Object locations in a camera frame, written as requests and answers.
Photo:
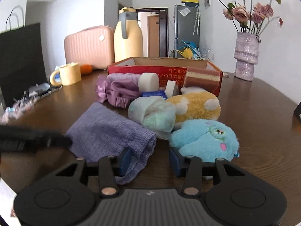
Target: thermos lid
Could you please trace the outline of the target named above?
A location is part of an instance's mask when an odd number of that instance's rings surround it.
[[[119,14],[124,13],[124,12],[134,12],[134,13],[136,13],[136,9],[124,7],[123,9],[119,10]]]

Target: yellow plush toy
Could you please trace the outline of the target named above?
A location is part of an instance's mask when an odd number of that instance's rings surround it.
[[[198,87],[181,88],[183,95],[169,98],[166,102],[176,106],[176,123],[174,129],[180,129],[182,122],[194,119],[217,120],[221,107],[217,97]]]

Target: red cardboard box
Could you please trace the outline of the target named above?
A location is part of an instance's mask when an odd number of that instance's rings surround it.
[[[159,76],[160,87],[166,87],[167,81],[171,80],[177,82],[177,85],[179,88],[181,88],[183,87],[186,70],[189,66],[207,70],[215,70],[220,73],[219,87],[213,92],[214,95],[218,96],[222,85],[223,72],[213,63],[207,60],[132,57],[109,65],[108,73],[157,73]]]

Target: blue packet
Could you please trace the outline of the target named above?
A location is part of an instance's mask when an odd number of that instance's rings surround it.
[[[167,100],[167,96],[165,94],[165,91],[154,91],[154,92],[143,92],[142,97],[151,97],[151,96],[161,96],[163,99]]]

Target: wooden door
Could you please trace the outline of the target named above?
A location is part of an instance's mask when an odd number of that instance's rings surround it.
[[[147,18],[148,29],[148,57],[159,57],[159,16],[148,16]]]

